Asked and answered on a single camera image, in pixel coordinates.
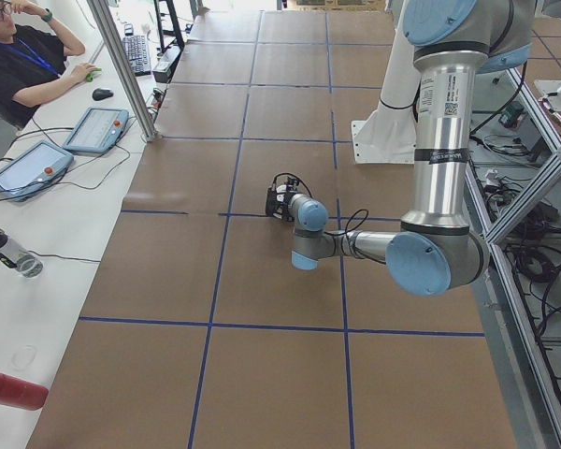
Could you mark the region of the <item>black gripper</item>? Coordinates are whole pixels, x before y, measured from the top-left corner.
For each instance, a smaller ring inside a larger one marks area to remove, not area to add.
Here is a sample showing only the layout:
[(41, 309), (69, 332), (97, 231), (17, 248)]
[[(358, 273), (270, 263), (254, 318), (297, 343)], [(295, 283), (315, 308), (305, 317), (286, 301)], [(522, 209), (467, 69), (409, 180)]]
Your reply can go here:
[(286, 186), (270, 186), (266, 191), (265, 213), (268, 217), (290, 221)]

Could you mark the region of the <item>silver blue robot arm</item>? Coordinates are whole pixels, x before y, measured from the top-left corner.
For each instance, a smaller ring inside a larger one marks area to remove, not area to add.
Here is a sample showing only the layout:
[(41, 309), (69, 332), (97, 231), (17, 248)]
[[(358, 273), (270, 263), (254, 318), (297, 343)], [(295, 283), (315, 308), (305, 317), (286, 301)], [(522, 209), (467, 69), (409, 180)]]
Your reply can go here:
[(292, 263), (313, 270), (339, 255), (384, 264), (417, 296), (475, 281), (487, 268), (486, 243), (462, 212), (474, 80), (524, 63), (532, 1), (404, 3), (377, 108), (352, 123), (361, 163), (414, 166), (413, 202), (396, 233), (327, 229), (326, 207), (288, 175), (266, 193), (266, 214), (293, 225)]

